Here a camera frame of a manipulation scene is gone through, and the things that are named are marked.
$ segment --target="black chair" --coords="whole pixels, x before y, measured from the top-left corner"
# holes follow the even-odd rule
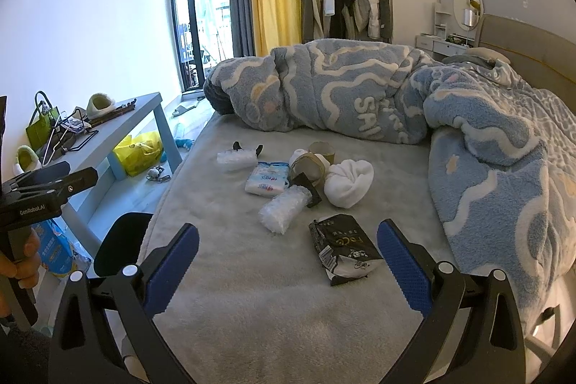
[[[96,275],[116,275],[129,263],[136,263],[151,218],[151,213],[129,212],[114,222],[94,258]]]

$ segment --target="bubble wrap roll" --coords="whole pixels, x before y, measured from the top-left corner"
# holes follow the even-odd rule
[[[310,191],[302,186],[290,186],[274,197],[258,212],[262,225],[272,233],[284,234],[290,223],[312,200]]]
[[[216,163],[225,171],[234,171],[241,168],[254,168],[258,164],[258,157],[253,148],[226,150],[216,156]]]

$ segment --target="bed headboard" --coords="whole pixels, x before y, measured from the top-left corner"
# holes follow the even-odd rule
[[[504,54],[531,86],[548,89],[576,114],[576,45],[546,30],[485,14],[474,46]]]

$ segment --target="human hand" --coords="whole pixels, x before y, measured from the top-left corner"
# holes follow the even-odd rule
[[[38,267],[40,266],[40,240],[34,230],[24,245],[26,259],[19,263],[12,263],[4,254],[0,253],[0,275],[19,280],[20,288],[32,288],[38,283]],[[10,315],[10,306],[4,295],[0,293],[0,317]]]

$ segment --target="keychain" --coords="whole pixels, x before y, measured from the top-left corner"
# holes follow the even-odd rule
[[[160,176],[163,171],[164,171],[163,166],[155,166],[154,168],[150,168],[148,170],[148,176],[146,176],[146,179],[148,181],[154,181],[154,182],[166,182],[170,180],[171,176],[169,174]]]

